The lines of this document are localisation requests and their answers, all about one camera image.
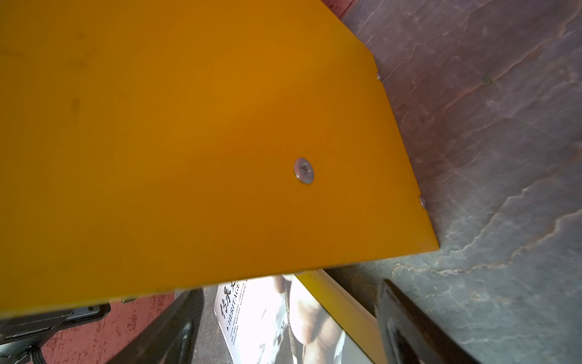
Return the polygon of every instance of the screw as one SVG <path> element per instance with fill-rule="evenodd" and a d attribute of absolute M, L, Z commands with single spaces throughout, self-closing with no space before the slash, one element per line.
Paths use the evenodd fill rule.
<path fill-rule="evenodd" d="M 315 177 L 313 167 L 305 158 L 297 158 L 293 171 L 295 172 L 295 177 L 306 185 L 313 182 Z"/>
<path fill-rule="evenodd" d="M 426 210 L 427 209 L 427 201 L 424 199 L 424 197 L 422 197 L 422 195 L 419 196 L 418 199 L 420 201 L 420 206 L 422 206 L 423 209 Z"/>

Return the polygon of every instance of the yellow metal panel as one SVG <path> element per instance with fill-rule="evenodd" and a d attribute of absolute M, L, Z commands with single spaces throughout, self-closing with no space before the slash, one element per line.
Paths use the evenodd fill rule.
<path fill-rule="evenodd" d="M 438 248 L 319 0 L 0 2 L 0 171 L 1 315 Z"/>

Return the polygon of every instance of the red painted surface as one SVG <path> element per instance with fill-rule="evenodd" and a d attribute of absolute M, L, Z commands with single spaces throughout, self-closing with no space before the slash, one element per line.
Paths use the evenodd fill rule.
<path fill-rule="evenodd" d="M 337 16 L 341 18 L 346 14 L 346 12 L 350 9 L 352 5 L 354 5 L 357 0 L 322 0 L 324 4 L 330 8 L 331 11 Z"/>
<path fill-rule="evenodd" d="M 111 359 L 174 300 L 174 293 L 111 303 L 102 320 L 59 331 L 42 347 L 47 364 L 102 364 Z"/>

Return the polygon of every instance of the screw on panel edge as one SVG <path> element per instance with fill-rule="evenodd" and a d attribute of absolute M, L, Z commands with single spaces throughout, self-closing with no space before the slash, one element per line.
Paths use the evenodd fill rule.
<path fill-rule="evenodd" d="M 424 199 L 424 197 L 422 195 L 420 195 L 418 197 L 418 200 L 420 201 L 420 206 L 423 207 L 424 210 L 427 209 L 427 201 Z"/>

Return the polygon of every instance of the gray marble wall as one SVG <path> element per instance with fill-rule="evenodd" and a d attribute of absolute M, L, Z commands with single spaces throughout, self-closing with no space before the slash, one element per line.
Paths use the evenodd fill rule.
<path fill-rule="evenodd" d="M 483 363 L 582 362 L 580 0 L 360 0 L 441 250 L 328 272 L 392 279 Z"/>

